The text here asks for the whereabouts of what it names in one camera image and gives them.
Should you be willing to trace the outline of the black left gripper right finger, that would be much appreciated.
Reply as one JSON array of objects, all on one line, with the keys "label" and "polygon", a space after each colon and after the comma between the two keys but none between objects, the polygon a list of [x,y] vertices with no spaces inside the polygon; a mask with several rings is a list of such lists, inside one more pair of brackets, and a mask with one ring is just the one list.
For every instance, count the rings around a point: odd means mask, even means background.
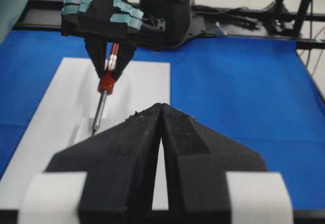
[{"label": "black left gripper right finger", "polygon": [[259,153],[162,104],[169,211],[177,223],[231,223],[227,171],[266,172]]}]

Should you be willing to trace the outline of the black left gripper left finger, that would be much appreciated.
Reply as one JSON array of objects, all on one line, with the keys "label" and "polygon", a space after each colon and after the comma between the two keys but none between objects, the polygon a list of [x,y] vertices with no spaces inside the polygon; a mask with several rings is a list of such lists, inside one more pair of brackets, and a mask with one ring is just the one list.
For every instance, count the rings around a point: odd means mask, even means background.
[{"label": "black left gripper left finger", "polygon": [[56,153],[47,172],[86,172],[81,223],[144,223],[152,207],[161,104]]}]

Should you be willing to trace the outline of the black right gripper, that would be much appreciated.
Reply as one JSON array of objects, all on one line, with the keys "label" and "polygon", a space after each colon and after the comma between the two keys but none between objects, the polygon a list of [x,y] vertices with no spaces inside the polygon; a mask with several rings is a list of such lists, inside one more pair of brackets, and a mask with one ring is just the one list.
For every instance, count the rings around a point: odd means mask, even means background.
[{"label": "black right gripper", "polygon": [[[138,46],[161,51],[166,29],[166,21],[163,18],[156,18],[148,13],[142,17],[142,26],[138,34]],[[86,36],[84,38],[86,51],[95,67],[99,78],[105,73],[105,61],[107,53],[107,41],[102,36]],[[123,70],[134,56],[137,49],[137,42],[121,42],[119,44],[117,61],[113,78],[115,81],[122,75]]]}]

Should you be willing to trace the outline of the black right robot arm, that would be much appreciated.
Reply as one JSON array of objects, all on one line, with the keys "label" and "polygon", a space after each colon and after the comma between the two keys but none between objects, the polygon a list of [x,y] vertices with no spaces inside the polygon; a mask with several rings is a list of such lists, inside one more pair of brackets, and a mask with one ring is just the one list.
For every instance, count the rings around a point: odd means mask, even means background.
[{"label": "black right robot arm", "polygon": [[138,46],[175,49],[189,37],[192,20],[210,13],[192,0],[80,0],[76,27],[100,79],[117,81]]}]

